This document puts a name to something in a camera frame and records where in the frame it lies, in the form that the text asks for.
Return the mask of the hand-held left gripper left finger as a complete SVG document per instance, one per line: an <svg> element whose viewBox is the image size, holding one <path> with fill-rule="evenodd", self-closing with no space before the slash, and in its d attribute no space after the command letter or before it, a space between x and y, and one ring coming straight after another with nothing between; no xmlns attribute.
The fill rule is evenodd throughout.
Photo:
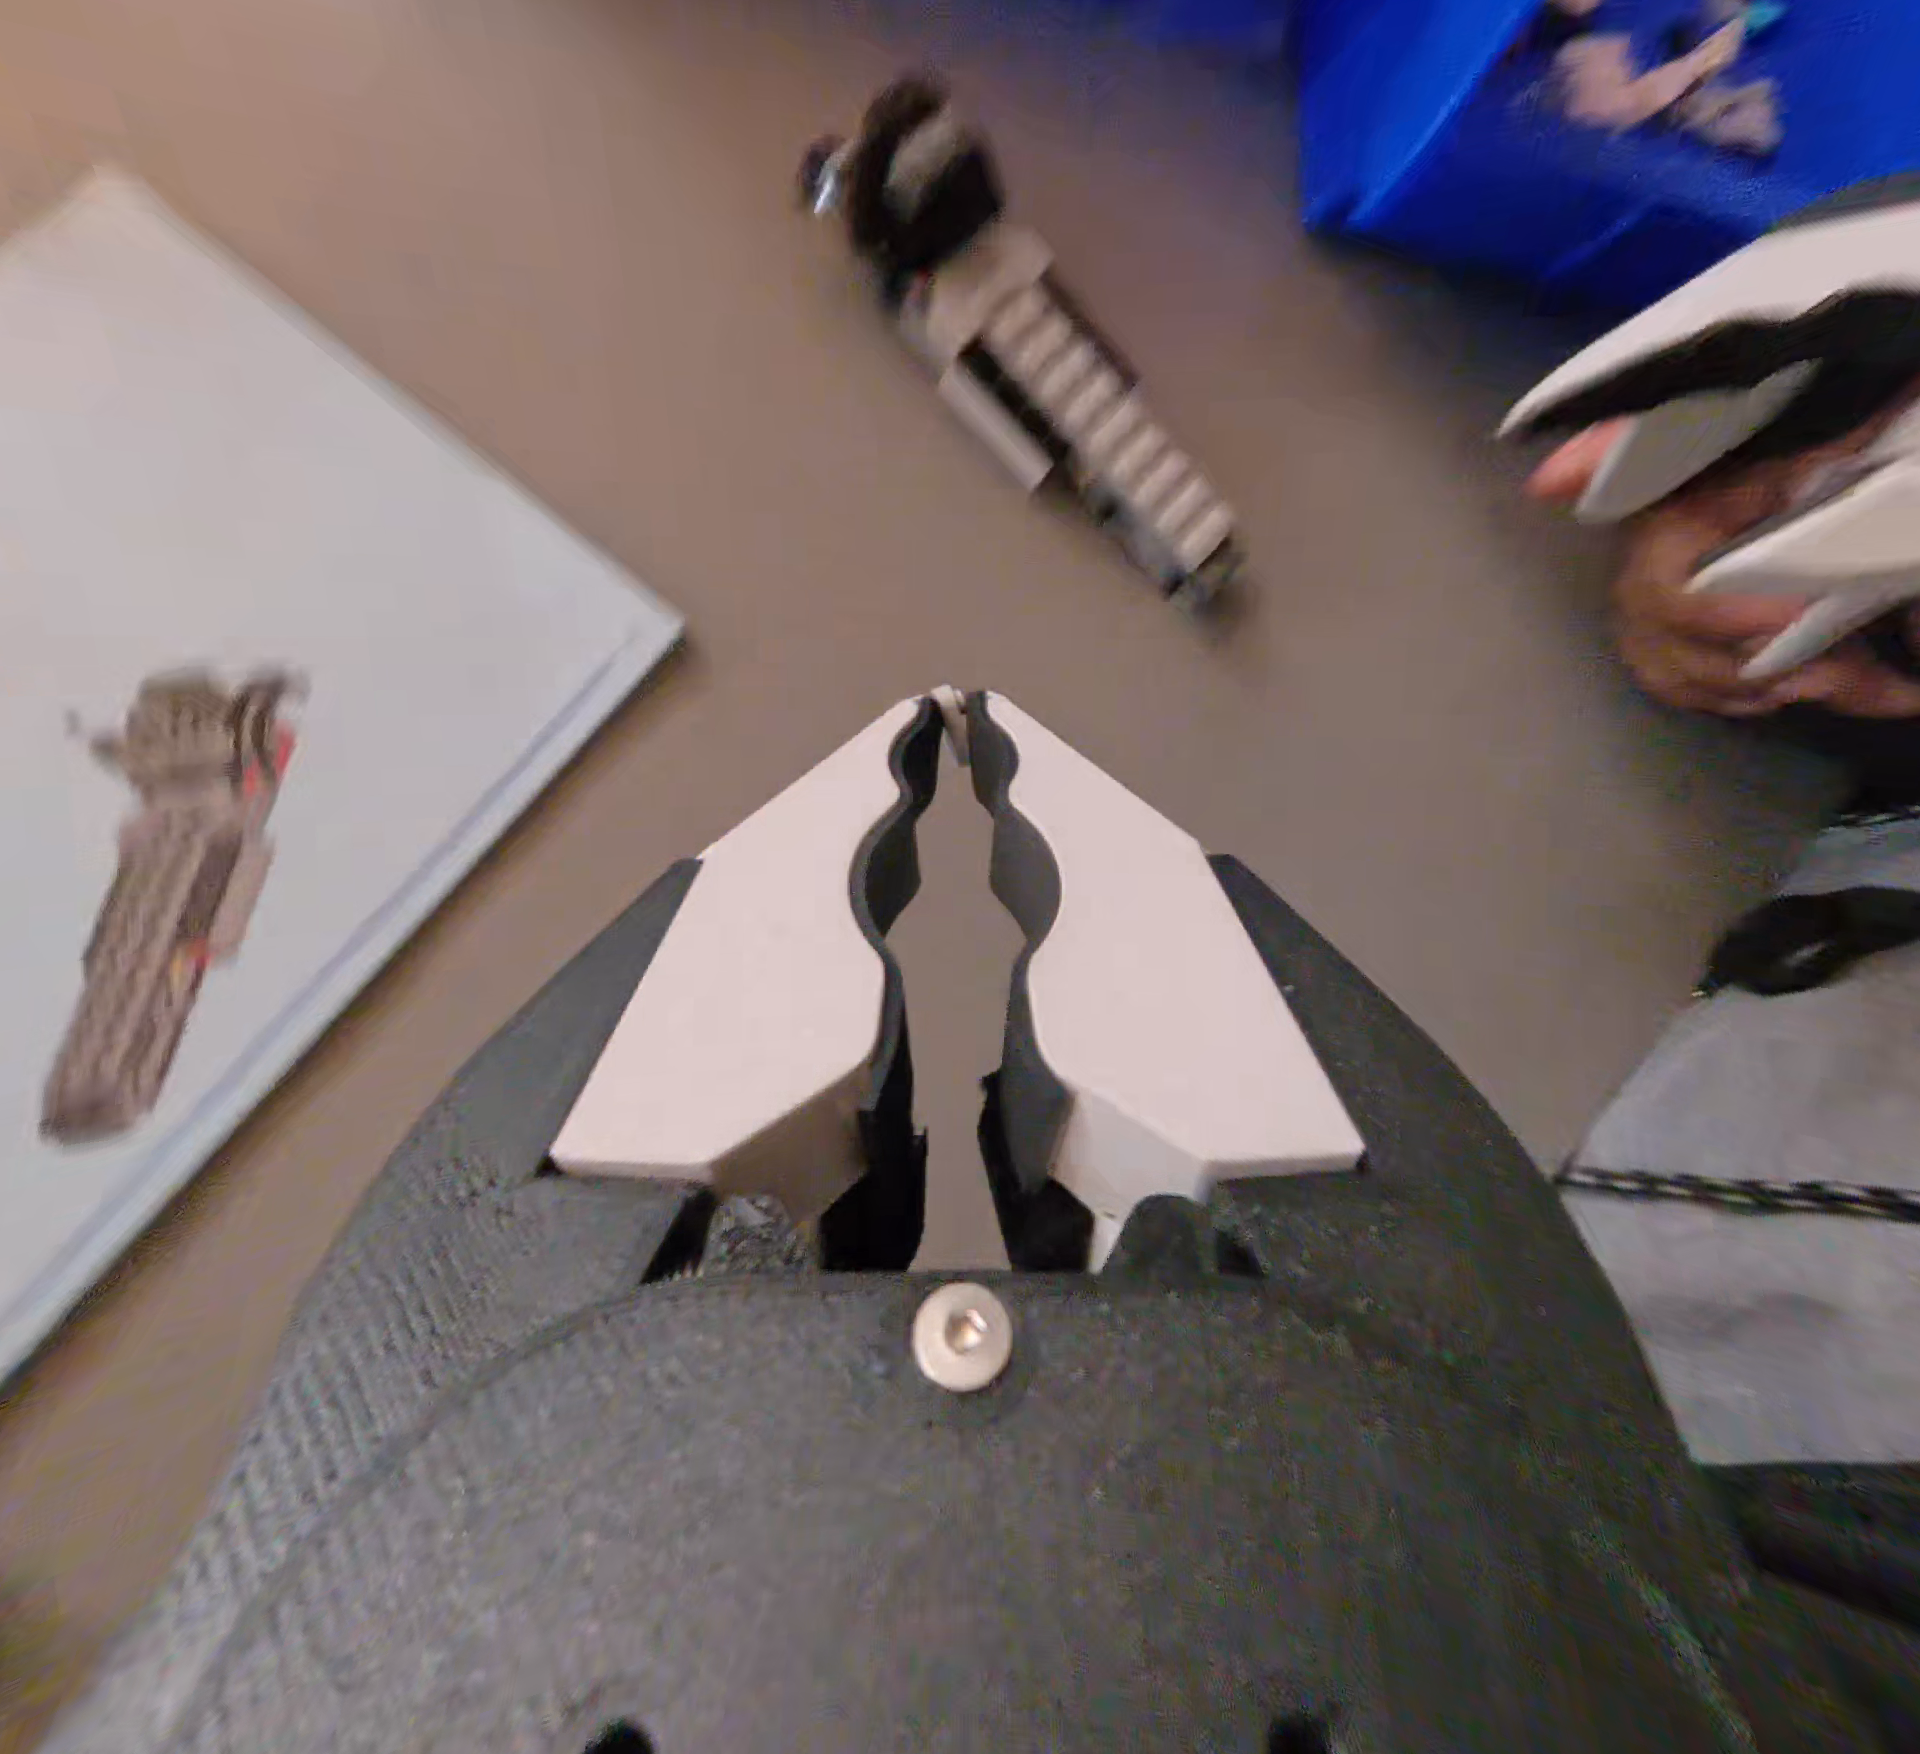
<svg viewBox="0 0 1920 1754"><path fill-rule="evenodd" d="M906 998L888 935L948 721L906 699L694 861L549 1164L771 1199L830 1270L922 1245Z"/></svg>

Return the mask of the grey fleece garment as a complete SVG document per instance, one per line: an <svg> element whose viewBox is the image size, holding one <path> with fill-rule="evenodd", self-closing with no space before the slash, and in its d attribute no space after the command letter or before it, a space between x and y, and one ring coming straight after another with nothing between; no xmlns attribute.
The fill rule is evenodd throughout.
<svg viewBox="0 0 1920 1754"><path fill-rule="evenodd" d="M1552 1180L1693 1457L1917 1464L1917 802L1812 836Z"/></svg>

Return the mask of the grey and black brick model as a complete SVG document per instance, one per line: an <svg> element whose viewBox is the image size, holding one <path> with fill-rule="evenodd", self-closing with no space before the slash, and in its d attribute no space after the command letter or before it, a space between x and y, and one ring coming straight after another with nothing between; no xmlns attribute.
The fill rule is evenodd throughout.
<svg viewBox="0 0 1920 1754"><path fill-rule="evenodd" d="M805 147L797 190L999 470L1025 495L1057 487L1161 597L1214 612L1243 565L1236 511L1011 213L994 141L948 87L883 87L850 133Z"/></svg>

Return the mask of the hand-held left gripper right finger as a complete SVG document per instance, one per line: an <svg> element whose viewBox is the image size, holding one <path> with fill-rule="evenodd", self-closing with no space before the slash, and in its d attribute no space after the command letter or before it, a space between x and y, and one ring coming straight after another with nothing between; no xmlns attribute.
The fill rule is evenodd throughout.
<svg viewBox="0 0 1920 1754"><path fill-rule="evenodd" d="M980 1120L1011 1266L1097 1271L1145 1199L1360 1170L1199 841L999 693L964 699L964 750L1020 929Z"/></svg>

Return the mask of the brown desk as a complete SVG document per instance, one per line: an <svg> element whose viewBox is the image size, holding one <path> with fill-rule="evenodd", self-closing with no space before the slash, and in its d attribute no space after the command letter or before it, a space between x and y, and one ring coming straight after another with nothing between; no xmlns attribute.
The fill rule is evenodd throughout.
<svg viewBox="0 0 1920 1754"><path fill-rule="evenodd" d="M935 69L1243 520L1237 614L1025 501L792 201ZM688 620L685 654L4 1402L4 1750L166 1577L310 1270L468 1055L888 701L986 684L1568 1149L1827 802L1613 664L1490 443L1570 338L1311 240L1275 78L1082 0L4 0L4 216L118 157Z"/></svg>

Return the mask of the person's right hand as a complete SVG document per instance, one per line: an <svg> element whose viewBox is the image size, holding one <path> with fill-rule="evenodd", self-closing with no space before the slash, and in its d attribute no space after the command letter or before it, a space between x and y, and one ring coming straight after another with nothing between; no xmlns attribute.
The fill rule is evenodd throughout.
<svg viewBox="0 0 1920 1754"><path fill-rule="evenodd" d="M1898 411L1860 420L1810 453L1703 473L1645 511L1618 521L1613 568L1613 633L1621 668L1667 710L1706 717L1763 717L1818 706L1857 719L1917 717L1917 681L1884 668L1863 643L1834 648L1773 681L1743 664L1792 620L1781 596L1693 590L1693 571L1725 538L1787 507L1827 462L1877 434Z"/></svg>

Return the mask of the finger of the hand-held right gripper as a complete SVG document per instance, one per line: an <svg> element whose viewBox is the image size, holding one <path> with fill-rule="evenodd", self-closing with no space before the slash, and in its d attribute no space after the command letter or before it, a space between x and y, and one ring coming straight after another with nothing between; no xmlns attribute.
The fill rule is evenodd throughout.
<svg viewBox="0 0 1920 1754"><path fill-rule="evenodd" d="M1779 420L1792 417L1816 377L1818 367L1797 359L1749 388L1678 395L1633 415L1570 501L1570 520L1576 525L1614 525L1711 470L1797 461L1806 447L1779 438Z"/></svg>
<svg viewBox="0 0 1920 1754"><path fill-rule="evenodd" d="M1823 447L1917 411L1917 177L1846 187L1603 333L1503 411L1499 438L1630 420L1812 359L1779 438Z"/></svg>

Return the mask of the brick instruction booklet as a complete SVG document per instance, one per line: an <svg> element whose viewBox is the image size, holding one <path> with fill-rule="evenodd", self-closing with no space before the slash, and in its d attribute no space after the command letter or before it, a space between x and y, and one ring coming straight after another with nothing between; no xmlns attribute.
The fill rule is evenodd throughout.
<svg viewBox="0 0 1920 1754"><path fill-rule="evenodd" d="M4 1381L680 641L146 182L4 240Z"/></svg>

